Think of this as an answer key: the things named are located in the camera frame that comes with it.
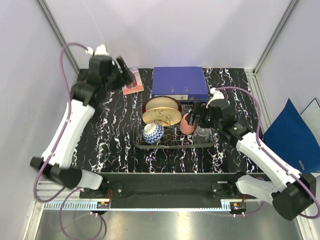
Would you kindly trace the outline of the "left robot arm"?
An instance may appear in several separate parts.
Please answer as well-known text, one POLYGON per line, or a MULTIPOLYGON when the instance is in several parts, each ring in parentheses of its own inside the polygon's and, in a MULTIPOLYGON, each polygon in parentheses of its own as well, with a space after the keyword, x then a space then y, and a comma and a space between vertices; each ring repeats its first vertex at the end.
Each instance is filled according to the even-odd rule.
POLYGON ((71 101, 50 145, 40 157, 30 160, 30 166, 68 189, 87 188, 95 197, 103 198, 108 193, 103 177, 92 171, 73 168, 74 150, 106 93, 120 89, 133 80, 133 74, 121 56, 116 59, 109 55, 92 56, 88 68, 80 70, 77 81, 71 87, 71 101))

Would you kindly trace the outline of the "red rimmed cream plate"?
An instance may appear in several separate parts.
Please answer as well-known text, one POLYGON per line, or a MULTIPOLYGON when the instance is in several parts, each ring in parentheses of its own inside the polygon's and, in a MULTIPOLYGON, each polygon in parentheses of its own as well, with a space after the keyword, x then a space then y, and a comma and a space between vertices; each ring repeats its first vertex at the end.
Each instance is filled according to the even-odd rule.
POLYGON ((182 105, 172 97, 169 96, 155 96, 147 100, 142 106, 142 112, 158 107, 167 107, 182 111, 182 105))

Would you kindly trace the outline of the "red illustrated booklet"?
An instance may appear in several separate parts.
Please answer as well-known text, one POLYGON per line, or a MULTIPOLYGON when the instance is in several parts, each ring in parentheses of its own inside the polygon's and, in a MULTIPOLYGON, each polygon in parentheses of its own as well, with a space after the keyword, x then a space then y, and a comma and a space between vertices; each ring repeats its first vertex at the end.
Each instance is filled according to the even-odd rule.
POLYGON ((133 76, 133 82, 125 85, 122 88, 122 93, 124 96, 129 94, 135 94, 144 91, 144 85, 140 76, 138 68, 130 68, 131 75, 133 76))

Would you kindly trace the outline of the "blue white patterned bowl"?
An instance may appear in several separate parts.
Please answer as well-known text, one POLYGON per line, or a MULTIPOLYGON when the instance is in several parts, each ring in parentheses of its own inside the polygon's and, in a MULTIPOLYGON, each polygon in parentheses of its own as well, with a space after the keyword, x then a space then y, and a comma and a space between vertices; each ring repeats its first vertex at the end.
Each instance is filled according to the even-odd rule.
POLYGON ((147 144, 154 145, 164 136, 164 127, 158 123, 148 123, 142 132, 142 137, 147 144))

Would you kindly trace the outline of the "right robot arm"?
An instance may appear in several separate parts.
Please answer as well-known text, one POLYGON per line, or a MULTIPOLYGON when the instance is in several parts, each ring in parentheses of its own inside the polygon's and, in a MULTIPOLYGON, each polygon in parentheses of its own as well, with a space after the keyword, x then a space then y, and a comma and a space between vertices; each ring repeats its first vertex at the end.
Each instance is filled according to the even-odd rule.
POLYGON ((244 194, 263 200, 288 221, 302 215, 312 204, 319 205, 315 176, 303 174, 283 161, 246 122, 236 119, 226 100, 193 103, 186 121, 189 125, 215 129, 225 142, 249 157, 269 178, 263 181, 248 174, 241 175, 227 185, 230 197, 236 199, 244 194))

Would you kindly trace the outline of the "clear glass tumbler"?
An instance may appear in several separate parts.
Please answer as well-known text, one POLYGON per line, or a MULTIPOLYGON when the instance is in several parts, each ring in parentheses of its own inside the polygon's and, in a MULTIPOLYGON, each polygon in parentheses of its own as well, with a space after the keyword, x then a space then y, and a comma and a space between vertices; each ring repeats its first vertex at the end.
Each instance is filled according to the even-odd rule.
POLYGON ((195 145, 207 144, 211 138, 211 129, 200 127, 199 125, 195 128, 193 132, 192 141, 195 145))

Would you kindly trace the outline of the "cream floral plate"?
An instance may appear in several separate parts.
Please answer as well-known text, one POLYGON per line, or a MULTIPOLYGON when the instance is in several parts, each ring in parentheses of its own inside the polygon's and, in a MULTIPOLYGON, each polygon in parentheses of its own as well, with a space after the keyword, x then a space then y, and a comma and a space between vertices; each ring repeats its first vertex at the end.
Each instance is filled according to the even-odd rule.
POLYGON ((157 123, 163 127, 178 124, 182 119, 182 113, 171 107, 155 107, 142 114, 145 124, 157 123))

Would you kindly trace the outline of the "blue folder outside cell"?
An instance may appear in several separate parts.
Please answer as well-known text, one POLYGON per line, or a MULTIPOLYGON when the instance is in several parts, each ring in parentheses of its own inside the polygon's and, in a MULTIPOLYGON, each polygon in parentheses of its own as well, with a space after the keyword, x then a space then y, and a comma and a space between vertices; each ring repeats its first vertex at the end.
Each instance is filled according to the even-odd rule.
POLYGON ((263 142, 301 173, 320 172, 320 145, 290 99, 264 133, 263 142))

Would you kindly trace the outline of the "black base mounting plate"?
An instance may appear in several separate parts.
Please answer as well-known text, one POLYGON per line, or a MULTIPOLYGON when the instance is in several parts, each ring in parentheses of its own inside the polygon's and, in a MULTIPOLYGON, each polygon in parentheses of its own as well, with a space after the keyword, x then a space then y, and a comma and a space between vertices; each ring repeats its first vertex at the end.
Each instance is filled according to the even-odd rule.
POLYGON ((211 211, 221 200, 251 200, 236 189, 241 173, 102 173, 103 190, 86 189, 80 198, 105 200, 112 210, 211 211))

